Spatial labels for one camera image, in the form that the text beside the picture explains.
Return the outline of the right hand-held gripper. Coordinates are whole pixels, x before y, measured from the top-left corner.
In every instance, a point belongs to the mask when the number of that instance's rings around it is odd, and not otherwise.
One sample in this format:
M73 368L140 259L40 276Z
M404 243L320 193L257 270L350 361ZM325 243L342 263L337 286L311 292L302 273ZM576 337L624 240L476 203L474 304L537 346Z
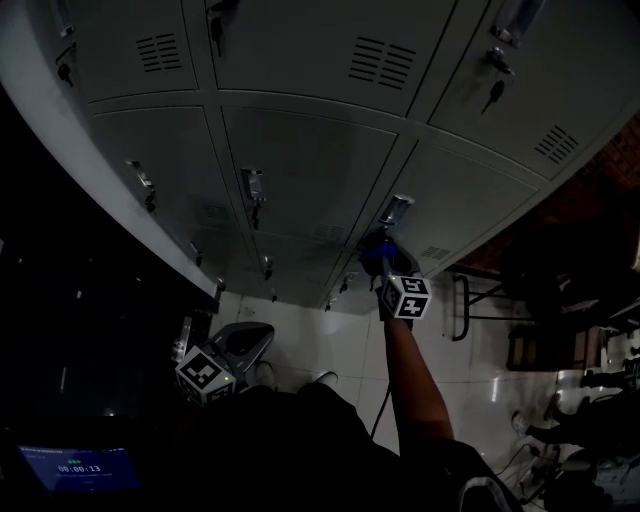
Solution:
M380 320L400 319L412 329L432 301L431 283L418 261L393 240L383 242L380 262L380 286L376 289Z

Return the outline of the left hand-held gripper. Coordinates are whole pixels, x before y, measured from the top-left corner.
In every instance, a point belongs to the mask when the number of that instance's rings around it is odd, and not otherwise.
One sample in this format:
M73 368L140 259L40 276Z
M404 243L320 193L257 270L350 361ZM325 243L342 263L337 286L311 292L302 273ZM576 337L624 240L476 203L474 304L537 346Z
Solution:
M190 336L185 357L174 361L177 385L201 407L238 394L274 337L274 327L261 322L228 324L203 341Z

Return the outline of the blue cloth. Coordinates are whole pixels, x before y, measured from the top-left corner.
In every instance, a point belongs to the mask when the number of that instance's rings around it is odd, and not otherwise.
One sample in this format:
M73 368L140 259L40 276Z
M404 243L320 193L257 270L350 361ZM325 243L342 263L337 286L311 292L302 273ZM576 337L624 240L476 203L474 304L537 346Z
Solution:
M392 272L392 264L396 255L395 241L385 228L379 228L365 237L359 262L364 272L374 279Z

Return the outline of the grey metal locker door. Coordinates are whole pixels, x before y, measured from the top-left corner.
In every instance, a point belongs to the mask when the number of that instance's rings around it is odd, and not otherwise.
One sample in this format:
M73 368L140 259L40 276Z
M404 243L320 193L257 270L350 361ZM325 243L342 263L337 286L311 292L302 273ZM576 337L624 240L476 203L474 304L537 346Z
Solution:
M534 193L532 186L501 170L420 142L366 232L382 226L380 215L394 197L411 199L413 203L388 232L416 258L423 274L435 275Z

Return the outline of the person's right forearm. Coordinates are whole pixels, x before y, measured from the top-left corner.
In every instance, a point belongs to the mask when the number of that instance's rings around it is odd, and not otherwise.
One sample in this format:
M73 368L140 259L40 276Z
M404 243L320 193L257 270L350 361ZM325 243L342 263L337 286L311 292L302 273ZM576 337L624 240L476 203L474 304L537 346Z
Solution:
M428 440L453 440L453 428L444 399L407 323L389 317L383 324L400 455L409 457Z

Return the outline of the grey metal locker cabinet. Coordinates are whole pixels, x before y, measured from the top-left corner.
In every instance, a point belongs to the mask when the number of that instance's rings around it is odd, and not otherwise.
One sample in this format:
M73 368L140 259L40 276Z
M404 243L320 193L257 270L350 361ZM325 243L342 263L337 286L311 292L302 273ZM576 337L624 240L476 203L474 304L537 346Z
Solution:
M193 283L360 315L369 233L435 276L640 108L640 2L0 0L0 87Z

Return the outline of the shiny metal bar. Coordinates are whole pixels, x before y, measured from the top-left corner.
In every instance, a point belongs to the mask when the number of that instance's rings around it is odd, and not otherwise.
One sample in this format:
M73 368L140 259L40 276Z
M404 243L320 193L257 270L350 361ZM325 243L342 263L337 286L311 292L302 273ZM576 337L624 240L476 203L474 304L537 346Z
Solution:
M180 334L174 340L172 345L171 359L179 363L186 355L189 348L189 338L191 334L192 318L186 316L184 318Z

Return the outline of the person's black clothing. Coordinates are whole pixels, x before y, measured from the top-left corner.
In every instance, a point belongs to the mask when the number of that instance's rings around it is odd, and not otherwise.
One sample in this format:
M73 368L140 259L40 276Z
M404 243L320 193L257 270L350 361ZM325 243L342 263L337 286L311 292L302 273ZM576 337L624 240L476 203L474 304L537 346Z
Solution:
M420 439L400 452L376 444L334 390L264 386L191 410L156 457L165 480L190 489L188 506L238 510L330 506L377 512L523 512L478 452Z

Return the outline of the black chair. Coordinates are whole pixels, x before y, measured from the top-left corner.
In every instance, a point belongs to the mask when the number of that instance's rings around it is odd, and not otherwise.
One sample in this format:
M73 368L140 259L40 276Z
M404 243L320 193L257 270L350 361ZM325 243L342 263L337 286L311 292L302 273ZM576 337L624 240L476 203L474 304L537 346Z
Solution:
M595 217L519 236L500 259L506 295L535 322L580 332L640 305L640 194Z

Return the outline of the brown wooden crate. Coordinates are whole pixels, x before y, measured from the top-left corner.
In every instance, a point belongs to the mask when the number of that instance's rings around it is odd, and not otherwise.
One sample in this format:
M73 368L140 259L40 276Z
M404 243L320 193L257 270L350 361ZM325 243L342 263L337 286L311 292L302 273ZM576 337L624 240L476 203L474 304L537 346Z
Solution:
M516 326L509 334L506 368L514 372L588 370L600 365L604 340L599 328L573 333Z

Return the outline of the blue timer screen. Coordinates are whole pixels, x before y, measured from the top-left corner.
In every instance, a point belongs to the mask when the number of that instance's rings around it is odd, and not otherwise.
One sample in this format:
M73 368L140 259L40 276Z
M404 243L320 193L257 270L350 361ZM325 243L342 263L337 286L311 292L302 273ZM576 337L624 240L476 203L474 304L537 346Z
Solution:
M141 486L128 452L116 448L18 446L39 483L50 493L106 493Z

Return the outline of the black metal frame stool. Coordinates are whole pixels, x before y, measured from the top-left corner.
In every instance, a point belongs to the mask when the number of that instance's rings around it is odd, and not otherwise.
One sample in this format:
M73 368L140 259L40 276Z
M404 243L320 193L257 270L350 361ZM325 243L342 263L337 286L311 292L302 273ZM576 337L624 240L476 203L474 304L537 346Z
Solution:
M496 315L480 315L472 312L474 306L486 299L502 298L500 292L503 285L497 282L484 291L471 290L471 278L469 274L455 273L452 277L453 284L453 320L452 342L464 340L470 331L473 321L505 321L504 317Z

